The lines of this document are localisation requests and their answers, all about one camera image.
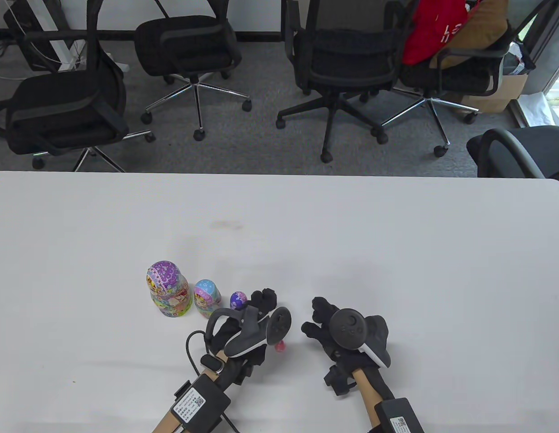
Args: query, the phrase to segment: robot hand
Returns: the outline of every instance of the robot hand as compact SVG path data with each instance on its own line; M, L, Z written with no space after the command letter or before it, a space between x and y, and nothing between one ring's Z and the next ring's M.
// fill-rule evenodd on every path
M213 335L221 316L228 316L228 319ZM235 376L233 383L241 385L245 377L250 377L253 367L265 361L267 346L281 341L290 327L290 312L285 307L277 308L275 292L258 290L240 310L218 309L213 312L207 323L205 345L213 355L223 351L228 358L226 368Z
M388 328L382 316L364 318L353 309L338 309L325 298L312 301L314 322L305 322L301 330L318 340L325 353L336 365L324 378L337 395L347 394L350 386L347 379L362 369L376 391L384 398L393 398L391 391L378 372L380 367L389 367L391 360L386 350Z

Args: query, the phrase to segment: black glove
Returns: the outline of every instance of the black glove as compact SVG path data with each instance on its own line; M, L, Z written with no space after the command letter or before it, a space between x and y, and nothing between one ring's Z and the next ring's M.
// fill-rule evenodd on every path
M314 298L312 301L312 308L314 309L312 319L321 326L317 326L311 322L305 322L301 326L302 332L308 336L308 338L318 340L325 353L329 356L329 359L334 361L339 371L343 372L347 375L347 377L353 377L352 373L355 370L362 369L376 392L378 392L385 400L393 399L392 392L386 386L382 376L379 374L379 366L368 355L360 352L359 350L344 349L339 346L335 340L333 340L333 337L329 333L329 321L339 308L330 304L327 299L323 297ZM368 316L365 320L370 327L385 327L381 330L381 332L383 332L387 337L387 325L381 316Z
M247 301L242 309L244 309L246 305L256 307L259 310L259 317L262 318L277 307L277 295L275 295L275 292L271 289L263 289L263 291L256 290L252 293L251 300ZM217 355L223 350L229 339L240 332L240 330L239 322L235 319L228 318L219 329L219 332L213 336L210 342L207 342L209 351ZM234 383L241 385L245 377L251 376L255 365L263 364L263 361L265 361L265 349L267 349L267 345L259 346L245 355L234 358L242 363L241 372Z

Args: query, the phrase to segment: cardboard box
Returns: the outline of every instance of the cardboard box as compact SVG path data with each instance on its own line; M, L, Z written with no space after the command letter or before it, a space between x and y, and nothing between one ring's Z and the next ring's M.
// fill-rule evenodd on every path
M489 97L465 96L462 104L474 107L481 113L502 113L512 99L518 99L522 94L528 75L504 75L499 89Z

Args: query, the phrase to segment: cable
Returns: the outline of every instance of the cable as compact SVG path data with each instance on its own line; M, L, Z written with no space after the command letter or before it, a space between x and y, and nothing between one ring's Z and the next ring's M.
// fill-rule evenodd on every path
M7 7L9 8L9 11L11 12L11 15L13 15L13 18L15 19L15 22L17 23L17 26L19 27L19 29L21 29L21 31L23 32L23 35L26 35L26 31L25 29L23 29L21 23L19 23L19 20L17 19L17 16L15 15L15 13L13 12L13 9L11 9L11 4L9 4L9 2L7 2L7 0L3 0L3 2L5 2L5 4L7 5ZM34 43L29 42L30 45L32 45L32 47L37 50L38 54L40 54L41 56L43 56L45 59L50 60L51 62L54 63L58 63L58 64L67 64L67 63L63 63L60 60L55 60L52 59L48 56L46 56L45 54L42 53L41 50L39 50ZM79 54L79 49L77 48L77 41L73 41L73 47L75 47L75 52L77 53L77 61L75 62L75 64L73 65L75 68L77 67L78 64L81 64L81 54Z
M27 78L30 77L24 77L24 78L11 78L11 77L3 77L0 75L0 79L1 80L9 80L9 81L25 81Z
M7 52L7 48L11 45L11 43L7 42L7 41L0 41L0 58L3 57L5 55L5 53ZM9 81L24 81L27 78L30 77L24 77L24 78L12 78L12 77L3 77L0 75L0 79L1 80L9 80Z
M191 352L189 350L189 342L191 341L191 337L195 336L196 334L203 334L203 337L205 337L205 331L196 330L196 331L191 332L191 334L189 334L189 336L187 336L187 341L185 341L185 351L187 352L187 358L189 358L189 362L191 363L191 367L193 367L193 369L195 370L195 374L197 374L197 376L199 376L199 370L197 369L197 366L195 365L195 362L193 362L193 357L191 357ZM233 431L235 433L240 433L240 431L231 422L231 420L227 417L227 415L225 415L225 413L223 413L222 416L223 416L223 419L225 421L227 421L227 424L229 424L229 426L233 429Z

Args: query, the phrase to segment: gray carpet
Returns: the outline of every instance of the gray carpet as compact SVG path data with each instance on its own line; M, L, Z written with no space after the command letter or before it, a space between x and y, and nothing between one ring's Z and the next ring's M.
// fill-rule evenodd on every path
M106 42L106 51L118 62L128 63L126 119L131 132L145 129L139 121L144 107L173 89L161 78L149 77L137 62L130 42ZM467 140L490 128L513 128L510 114L482 114L473 125L462 122L462 115L438 107L438 113L452 147L438 159L432 149L442 144L434 120L426 109L416 109L388 128L389 143L379 146L363 124L338 112L332 138L334 161L319 160L327 110L316 110L287 117L284 130L275 128L277 111L317 97L305 97L294 82L291 64L281 43L240 44L243 62L229 80L219 75L210 83L252 95L253 110L245 113L242 100L204 90L201 93L203 121L207 136L193 140L197 128L192 93L165 104L154 113L151 129L157 141L143 138L105 148L127 171L168 173L265 173L285 175L400 175L473 177L476 166L465 149ZM17 47L11 47L0 60L0 74L28 76L30 71ZM18 83L0 80L0 99L10 97ZM353 102L368 116L383 121L406 107L411 100L382 92L363 105ZM78 155L50 157L46 170L69 170ZM14 155L0 140L0 170L31 170L31 157ZM98 157L89 157L83 170L111 171Z

